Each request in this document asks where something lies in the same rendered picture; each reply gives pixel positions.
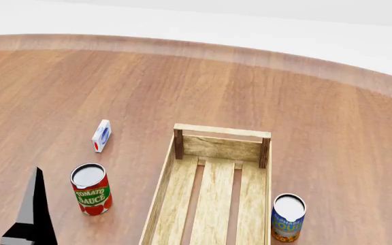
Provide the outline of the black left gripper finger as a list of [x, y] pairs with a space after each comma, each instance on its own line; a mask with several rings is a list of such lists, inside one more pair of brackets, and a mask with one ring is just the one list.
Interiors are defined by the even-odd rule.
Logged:
[[16, 223], [23, 225], [51, 225], [43, 171], [36, 167], [27, 183]]

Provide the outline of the white blue butter box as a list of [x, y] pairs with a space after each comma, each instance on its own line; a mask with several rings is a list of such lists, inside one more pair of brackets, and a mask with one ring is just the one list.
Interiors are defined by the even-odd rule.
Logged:
[[102, 152], [112, 133], [109, 120], [102, 120], [92, 136], [95, 152]]

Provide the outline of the light wooden crate tray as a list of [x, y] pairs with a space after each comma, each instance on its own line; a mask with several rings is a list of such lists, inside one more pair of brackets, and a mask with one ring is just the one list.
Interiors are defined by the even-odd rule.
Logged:
[[271, 245], [268, 132], [175, 124], [139, 245], [226, 245], [234, 172], [241, 171], [236, 245]]

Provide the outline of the red tomato sauce can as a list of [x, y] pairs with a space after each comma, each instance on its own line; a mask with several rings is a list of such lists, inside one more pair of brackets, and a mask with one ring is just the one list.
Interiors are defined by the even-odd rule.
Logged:
[[103, 165], [99, 163], [79, 165], [71, 172], [70, 181], [84, 214], [97, 216], [111, 208], [112, 194]]

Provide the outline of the blue alphabet soup can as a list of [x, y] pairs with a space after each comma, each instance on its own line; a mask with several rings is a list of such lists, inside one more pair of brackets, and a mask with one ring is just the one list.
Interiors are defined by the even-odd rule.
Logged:
[[281, 242], [298, 239], [307, 212], [305, 201], [292, 193], [279, 194], [274, 199], [271, 215], [271, 234]]

